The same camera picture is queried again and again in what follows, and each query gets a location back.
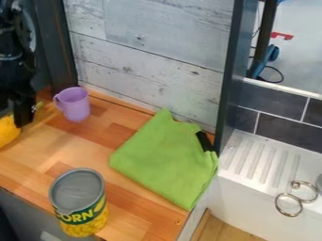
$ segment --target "microfiber cloth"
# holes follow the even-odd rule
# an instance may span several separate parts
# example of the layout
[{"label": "microfiber cloth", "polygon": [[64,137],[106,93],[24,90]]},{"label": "microfiber cloth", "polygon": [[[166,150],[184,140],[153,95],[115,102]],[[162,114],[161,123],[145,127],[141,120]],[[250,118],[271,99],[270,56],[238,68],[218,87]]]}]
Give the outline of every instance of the microfiber cloth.
[{"label": "microfiber cloth", "polygon": [[200,132],[162,109],[111,154],[109,166],[190,211],[217,169],[217,156],[201,145]]}]

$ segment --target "tin can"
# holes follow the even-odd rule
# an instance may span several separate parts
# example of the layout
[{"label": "tin can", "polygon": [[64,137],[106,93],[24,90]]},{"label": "tin can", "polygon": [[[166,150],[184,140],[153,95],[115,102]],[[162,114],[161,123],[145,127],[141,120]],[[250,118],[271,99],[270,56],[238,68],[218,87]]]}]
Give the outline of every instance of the tin can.
[{"label": "tin can", "polygon": [[107,222],[105,182],[92,169],[73,169],[57,177],[49,190],[62,231],[72,237],[97,233]]}]

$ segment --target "gray tile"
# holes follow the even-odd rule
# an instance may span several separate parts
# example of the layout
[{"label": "gray tile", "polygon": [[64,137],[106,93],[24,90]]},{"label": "gray tile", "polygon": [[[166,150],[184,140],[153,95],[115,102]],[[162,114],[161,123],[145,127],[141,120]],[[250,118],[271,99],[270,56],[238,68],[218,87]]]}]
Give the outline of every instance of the gray tile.
[{"label": "gray tile", "polygon": [[239,104],[299,121],[306,101],[307,97],[244,83]]},{"label": "gray tile", "polygon": [[244,132],[254,132],[258,112],[245,108],[236,108],[235,128]]},{"label": "gray tile", "polygon": [[322,153],[322,129],[305,123],[260,114],[256,134]]},{"label": "gray tile", "polygon": [[311,99],[306,110],[304,121],[322,126],[322,101]]}]

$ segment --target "metal ring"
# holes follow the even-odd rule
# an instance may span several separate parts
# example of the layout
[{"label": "metal ring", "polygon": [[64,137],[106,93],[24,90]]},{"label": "metal ring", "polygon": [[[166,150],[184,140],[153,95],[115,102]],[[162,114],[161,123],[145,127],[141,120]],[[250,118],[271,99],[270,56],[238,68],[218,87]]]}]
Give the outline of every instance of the metal ring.
[{"label": "metal ring", "polygon": [[[289,214],[289,213],[286,213],[285,211],[283,211],[281,209],[281,207],[278,205],[278,199],[282,198],[282,197],[290,198],[290,199],[292,199],[294,201],[297,201],[298,205],[299,205],[299,211],[297,213],[294,213],[294,214]],[[275,198],[275,207],[281,214],[283,214],[284,216],[287,216],[287,217],[297,217],[303,211],[303,204],[300,201],[300,199],[298,197],[292,195],[292,194],[289,194],[289,193],[281,193],[281,194],[279,194]]]},{"label": "metal ring", "polygon": [[293,181],[291,183],[291,186],[294,189],[299,189],[301,185],[306,185],[306,186],[310,187],[312,189],[312,191],[314,192],[315,196],[311,200],[303,200],[301,198],[298,198],[299,201],[302,202],[302,203],[314,202],[318,198],[318,191],[317,191],[316,187],[314,185],[312,185],[312,184],[310,184],[308,182],[304,182],[304,181]]}]

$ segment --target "butcher block countertop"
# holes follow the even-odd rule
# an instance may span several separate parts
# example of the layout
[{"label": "butcher block countertop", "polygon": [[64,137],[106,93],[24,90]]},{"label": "butcher block countertop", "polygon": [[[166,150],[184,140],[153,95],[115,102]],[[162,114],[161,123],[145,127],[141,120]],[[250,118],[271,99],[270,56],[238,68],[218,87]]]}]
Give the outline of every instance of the butcher block countertop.
[{"label": "butcher block countertop", "polygon": [[91,114],[81,123],[64,119],[50,101],[21,135],[0,150],[0,184],[24,201],[50,213],[50,184],[62,172],[90,168],[105,178],[109,207],[106,226],[96,233],[108,241],[175,240],[188,212],[117,173],[108,156],[133,135],[153,112],[90,93]]}]

